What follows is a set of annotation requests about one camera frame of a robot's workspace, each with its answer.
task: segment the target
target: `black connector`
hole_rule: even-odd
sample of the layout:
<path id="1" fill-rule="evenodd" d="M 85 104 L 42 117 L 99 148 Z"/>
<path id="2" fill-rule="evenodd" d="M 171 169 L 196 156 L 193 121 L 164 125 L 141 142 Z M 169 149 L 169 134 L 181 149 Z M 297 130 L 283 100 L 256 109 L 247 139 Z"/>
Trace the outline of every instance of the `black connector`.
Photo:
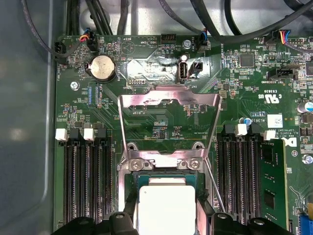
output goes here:
<path id="1" fill-rule="evenodd" d="M 62 43 L 61 41 L 56 41 L 54 43 L 54 51 L 56 53 L 60 53 L 60 54 L 65 54 L 67 51 L 67 46 L 65 46 L 64 43 Z M 59 58 L 59 57 L 54 57 L 55 61 L 57 63 L 59 63 L 60 65 L 67 65 L 67 59 L 66 58 Z"/>
<path id="2" fill-rule="evenodd" d="M 89 39 L 87 39 L 86 43 L 91 52 L 98 52 L 98 40 L 97 36 L 94 32 L 89 32 Z"/>
<path id="3" fill-rule="evenodd" d="M 278 30 L 272 31 L 264 37 L 265 44 L 276 44 L 280 41 L 280 33 Z"/>
<path id="4" fill-rule="evenodd" d="M 176 44 L 176 34 L 161 34 L 161 44 Z"/>
<path id="5" fill-rule="evenodd" d="M 190 66 L 189 76 L 198 76 L 199 72 L 203 71 L 203 63 L 202 62 L 194 62 Z"/>
<path id="6" fill-rule="evenodd" d="M 206 31 L 203 31 L 202 34 L 199 35 L 196 41 L 196 47 L 198 52 L 205 52 L 208 49 Z"/>
<path id="7" fill-rule="evenodd" d="M 298 71 L 296 69 L 290 69 L 290 68 L 273 69 L 266 73 L 266 77 L 267 77 L 267 80 L 269 81 L 281 80 L 285 78 L 298 80 Z"/>
<path id="8" fill-rule="evenodd" d="M 186 62 L 179 62 L 177 69 L 177 83 L 185 83 L 188 78 L 188 65 Z"/>

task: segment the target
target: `capacitor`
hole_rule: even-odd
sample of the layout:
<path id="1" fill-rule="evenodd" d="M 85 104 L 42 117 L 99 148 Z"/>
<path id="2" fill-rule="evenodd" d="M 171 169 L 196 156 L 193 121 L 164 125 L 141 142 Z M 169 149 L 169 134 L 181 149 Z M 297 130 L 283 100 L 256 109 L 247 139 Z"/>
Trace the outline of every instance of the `capacitor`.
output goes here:
<path id="1" fill-rule="evenodd" d="M 93 76 L 98 82 L 109 82 L 116 77 L 116 65 L 114 61 L 106 55 L 94 57 L 85 66 L 86 72 Z"/>
<path id="2" fill-rule="evenodd" d="M 247 126 L 250 126 L 252 124 L 252 120 L 249 119 L 248 117 L 242 117 L 239 119 L 240 124 L 246 124 Z"/>
<path id="3" fill-rule="evenodd" d="M 302 102 L 298 105 L 297 110 L 299 113 L 313 112 L 313 103 L 312 102 Z"/>

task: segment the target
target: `screw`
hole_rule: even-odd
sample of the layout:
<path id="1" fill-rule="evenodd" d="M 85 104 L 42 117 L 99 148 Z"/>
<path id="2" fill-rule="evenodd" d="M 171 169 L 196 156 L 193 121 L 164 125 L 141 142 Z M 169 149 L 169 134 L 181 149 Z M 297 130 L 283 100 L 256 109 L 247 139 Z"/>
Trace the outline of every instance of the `screw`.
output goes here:
<path id="1" fill-rule="evenodd" d="M 79 89 L 79 84 L 78 82 L 71 82 L 70 83 L 70 88 L 73 90 L 73 91 L 77 91 Z"/>
<path id="2" fill-rule="evenodd" d="M 257 225 L 264 225 L 264 222 L 260 219 L 255 219 L 254 223 L 256 223 Z"/>
<path id="3" fill-rule="evenodd" d="M 191 41 L 190 40 L 184 40 L 182 42 L 182 46 L 185 48 L 185 49 L 190 49 L 191 48 Z"/>
<path id="4" fill-rule="evenodd" d="M 139 160 L 133 160 L 132 169 L 133 170 L 141 170 L 142 169 L 142 163 Z"/>
<path id="5" fill-rule="evenodd" d="M 219 214 L 217 215 L 217 217 L 220 218 L 220 219 L 226 219 L 226 218 L 227 218 L 227 215 L 225 215 L 225 214 L 223 214 L 223 213 L 219 213 Z"/>
<path id="6" fill-rule="evenodd" d="M 302 162 L 304 164 L 311 164 L 311 163 L 313 163 L 313 157 L 311 155 L 309 155 L 309 154 L 305 154 L 302 157 Z"/>
<path id="7" fill-rule="evenodd" d="M 200 167 L 200 162 L 199 162 L 198 160 L 192 160 L 192 161 L 190 162 L 190 166 L 191 166 L 191 168 L 193 168 L 194 170 L 197 170 L 197 169 L 199 169 L 199 167 Z"/>

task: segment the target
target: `cable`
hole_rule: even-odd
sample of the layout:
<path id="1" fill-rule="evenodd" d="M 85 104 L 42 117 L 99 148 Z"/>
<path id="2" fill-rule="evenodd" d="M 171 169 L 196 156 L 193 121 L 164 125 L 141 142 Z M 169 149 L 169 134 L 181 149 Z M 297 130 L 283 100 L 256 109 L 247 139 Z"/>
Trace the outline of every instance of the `cable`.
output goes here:
<path id="1" fill-rule="evenodd" d="M 282 44 L 285 44 L 284 42 L 284 36 L 283 36 L 283 31 L 279 31 L 280 34 L 280 40 L 282 41 Z"/>
<path id="2" fill-rule="evenodd" d="M 285 43 L 288 41 L 288 36 L 289 36 L 289 34 L 290 34 L 290 30 L 286 33 L 286 35 L 285 35 Z"/>
<path id="3" fill-rule="evenodd" d="M 76 44 L 74 44 L 71 49 L 65 53 L 65 54 L 61 54 L 61 53 L 57 53 L 55 52 L 54 50 L 52 50 L 51 48 L 49 48 L 45 42 L 42 40 L 42 38 L 40 37 L 39 33 L 37 32 L 36 28 L 35 28 L 35 25 L 30 17 L 30 14 L 29 14 L 29 10 L 28 10 L 28 7 L 27 7 L 27 2 L 26 0 L 20 0 L 21 1 L 21 4 L 22 4 L 22 8 L 23 8 L 23 13 L 24 13 L 24 16 L 25 16 L 25 19 L 26 19 L 26 22 L 32 32 L 32 34 L 35 36 L 35 38 L 37 39 L 37 42 L 39 43 L 40 46 L 42 46 L 46 51 L 48 51 L 49 53 L 51 53 L 52 55 L 58 57 L 58 58 L 67 58 L 69 57 L 70 55 L 72 55 L 75 50 L 80 46 L 81 42 L 78 41 Z"/>
<path id="4" fill-rule="evenodd" d="M 94 24 L 96 25 L 98 33 L 100 35 L 105 35 L 104 28 L 101 25 L 100 18 L 98 16 L 98 13 L 97 13 L 96 9 L 94 8 L 94 6 L 92 4 L 92 1 L 91 0 L 86 0 L 86 3 L 87 3 L 87 6 L 88 6 L 88 9 L 90 11 L 91 17 L 92 17 L 92 19 L 94 21 Z"/>
<path id="5" fill-rule="evenodd" d="M 291 45 L 289 42 L 286 42 L 284 45 L 285 45 L 286 47 L 289 47 L 289 48 L 294 49 L 294 50 L 296 50 L 296 51 L 299 51 L 299 52 L 301 52 L 301 53 L 313 53 L 313 49 L 302 49 L 302 48 L 298 48 L 298 47 L 296 47 L 296 46 L 294 46 L 294 45 Z"/>
<path id="6" fill-rule="evenodd" d="M 71 12 L 72 12 L 72 0 L 67 0 L 67 18 L 66 18 L 66 28 L 65 28 L 65 34 L 71 35 L 72 34 L 72 18 L 71 18 Z"/>
<path id="7" fill-rule="evenodd" d="M 79 35 L 79 1 L 72 0 L 72 32 L 73 35 Z"/>
<path id="8" fill-rule="evenodd" d="M 99 18 L 102 22 L 102 26 L 104 27 L 104 31 L 106 32 L 107 35 L 113 35 L 111 27 L 110 27 L 110 23 L 108 21 L 108 18 L 106 16 L 106 13 L 104 12 L 101 3 L 99 2 L 99 0 L 93 0 L 92 1 L 96 11 L 99 14 Z"/>
<path id="9" fill-rule="evenodd" d="M 257 38 L 260 36 L 263 36 L 265 34 L 268 34 L 269 32 L 273 30 L 278 30 L 285 25 L 291 23 L 295 19 L 297 19 L 299 16 L 301 16 L 305 11 L 310 9 L 313 6 L 313 0 L 310 0 L 307 4 L 302 6 L 299 10 L 293 12 L 292 14 L 286 16 L 284 19 L 273 23 L 265 28 L 262 28 L 260 30 L 257 30 L 255 32 L 251 32 L 248 34 L 243 35 L 237 35 L 237 36 L 221 36 L 214 26 L 212 19 L 209 16 L 209 13 L 206 10 L 206 6 L 203 3 L 203 0 L 190 0 L 192 3 L 198 17 L 202 21 L 203 25 L 206 27 L 206 29 L 210 32 L 212 37 L 221 43 L 224 44 L 231 44 L 231 43 L 241 43 L 244 41 L 247 41 L 249 39 Z"/>
<path id="10" fill-rule="evenodd" d="M 121 17 L 119 18 L 117 26 L 117 35 L 123 35 L 125 33 L 127 17 L 128 17 L 128 0 L 121 0 Z"/>
<path id="11" fill-rule="evenodd" d="M 233 15 L 231 13 L 231 0 L 224 0 L 224 11 L 226 21 L 230 30 L 233 32 L 234 35 L 242 35 L 238 27 L 236 26 L 235 21 L 233 19 Z"/>
<path id="12" fill-rule="evenodd" d="M 284 2 L 288 7 L 290 7 L 294 11 L 299 10 L 299 8 L 304 5 L 298 0 L 284 0 Z M 306 12 L 304 12 L 303 15 L 309 18 L 313 22 L 313 10 L 312 9 L 309 9 Z"/>
<path id="13" fill-rule="evenodd" d="M 160 5 L 162 6 L 163 10 L 167 13 L 167 15 L 169 15 L 174 21 L 178 22 L 179 24 L 181 24 L 181 25 L 184 26 L 185 28 L 189 29 L 190 31 L 195 32 L 196 34 L 201 34 L 201 30 L 192 27 L 191 25 L 189 25 L 188 23 L 186 23 L 183 19 L 181 19 L 181 18 L 172 10 L 172 8 L 169 6 L 169 4 L 167 4 L 167 2 L 166 2 L 165 0 L 158 0 L 158 2 L 159 2 Z"/>

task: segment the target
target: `chip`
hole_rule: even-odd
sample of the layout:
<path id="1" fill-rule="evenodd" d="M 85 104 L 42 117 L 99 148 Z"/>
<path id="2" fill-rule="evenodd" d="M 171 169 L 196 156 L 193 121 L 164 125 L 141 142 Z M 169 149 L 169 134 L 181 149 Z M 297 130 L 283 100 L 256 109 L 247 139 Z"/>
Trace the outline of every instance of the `chip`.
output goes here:
<path id="1" fill-rule="evenodd" d="M 93 129 L 100 129 L 103 128 L 103 123 L 94 123 L 92 125 Z"/>
<path id="2" fill-rule="evenodd" d="M 81 128 L 81 127 L 83 127 L 83 123 L 81 121 L 76 121 L 76 122 L 74 122 L 74 127 Z"/>
<path id="3" fill-rule="evenodd" d="M 241 67 L 254 67 L 253 54 L 241 54 L 240 65 Z"/>
<path id="4" fill-rule="evenodd" d="M 271 145 L 262 145 L 262 153 L 263 158 L 266 162 L 272 163 L 274 161 L 273 159 L 273 148 Z"/>
<path id="5" fill-rule="evenodd" d="M 313 63 L 306 63 L 307 76 L 313 76 Z"/>
<path id="6" fill-rule="evenodd" d="M 271 207 L 272 209 L 275 209 L 275 195 L 271 192 L 264 191 L 264 202 L 265 205 L 268 207 Z"/>

